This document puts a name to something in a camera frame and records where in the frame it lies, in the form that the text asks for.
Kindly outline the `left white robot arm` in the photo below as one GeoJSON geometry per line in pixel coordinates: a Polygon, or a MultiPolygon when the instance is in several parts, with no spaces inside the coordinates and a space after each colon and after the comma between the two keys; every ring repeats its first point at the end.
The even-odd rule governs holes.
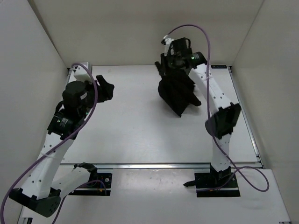
{"type": "Polygon", "coordinates": [[[9,198],[42,215],[52,216],[61,201],[81,185],[92,186],[97,182],[97,168],[90,163],[74,165],[64,177],[54,176],[67,150],[74,143],[80,126],[94,109],[94,103],[102,103],[113,97],[114,85],[102,75],[96,76],[96,84],[88,81],[69,82],[47,128],[44,146],[31,174],[23,185],[14,188],[9,198]]]}

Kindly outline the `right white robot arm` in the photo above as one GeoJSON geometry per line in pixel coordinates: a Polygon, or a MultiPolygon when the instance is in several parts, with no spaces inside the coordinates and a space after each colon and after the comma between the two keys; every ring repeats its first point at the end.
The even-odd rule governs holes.
{"type": "Polygon", "coordinates": [[[184,186],[198,185],[202,188],[217,189],[231,179],[228,159],[229,142],[238,121],[241,106],[233,103],[221,90],[201,52],[193,52],[188,38],[172,39],[167,36],[161,43],[164,52],[155,66],[161,80],[159,96],[181,117],[187,106],[200,106],[194,90],[198,88],[207,102],[208,119],[205,128],[213,140],[210,172],[203,178],[187,182],[184,186]]]}

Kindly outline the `black pleated skirt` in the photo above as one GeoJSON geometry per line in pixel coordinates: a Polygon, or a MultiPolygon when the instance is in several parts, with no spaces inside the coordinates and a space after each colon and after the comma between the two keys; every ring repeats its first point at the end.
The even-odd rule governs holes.
{"type": "Polygon", "coordinates": [[[171,69],[161,78],[158,93],[179,117],[188,105],[201,106],[201,101],[194,94],[195,83],[183,70],[171,69]]]}

